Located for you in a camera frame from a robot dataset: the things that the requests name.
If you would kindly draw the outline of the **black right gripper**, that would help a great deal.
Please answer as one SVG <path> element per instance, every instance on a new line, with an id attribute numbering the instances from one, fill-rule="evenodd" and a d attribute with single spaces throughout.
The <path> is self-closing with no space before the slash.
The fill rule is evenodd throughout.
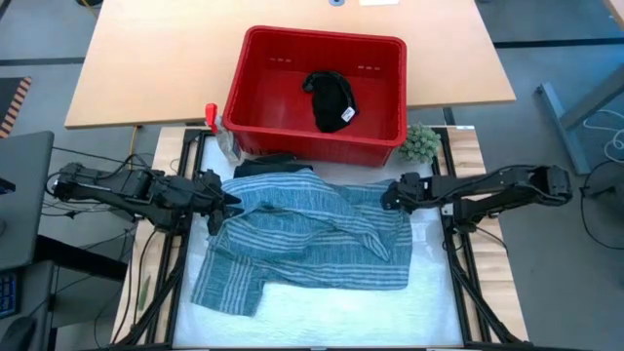
<path id="1" fill-rule="evenodd" d="M 397 210 L 413 213 L 415 210 L 430 207 L 430 177 L 419 173 L 401 175 L 393 180 L 380 198 L 385 211 Z"/>

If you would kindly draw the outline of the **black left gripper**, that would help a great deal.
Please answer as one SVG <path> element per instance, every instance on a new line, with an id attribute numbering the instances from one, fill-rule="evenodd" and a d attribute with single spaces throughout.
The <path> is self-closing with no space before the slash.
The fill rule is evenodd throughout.
<path id="1" fill-rule="evenodd" d="M 207 227 L 211 236 L 216 236 L 225 220 L 228 219 L 227 206 L 242 202 L 238 197 L 221 189 L 219 175 L 212 170 L 195 171 L 193 174 L 193 212 L 208 215 Z"/>

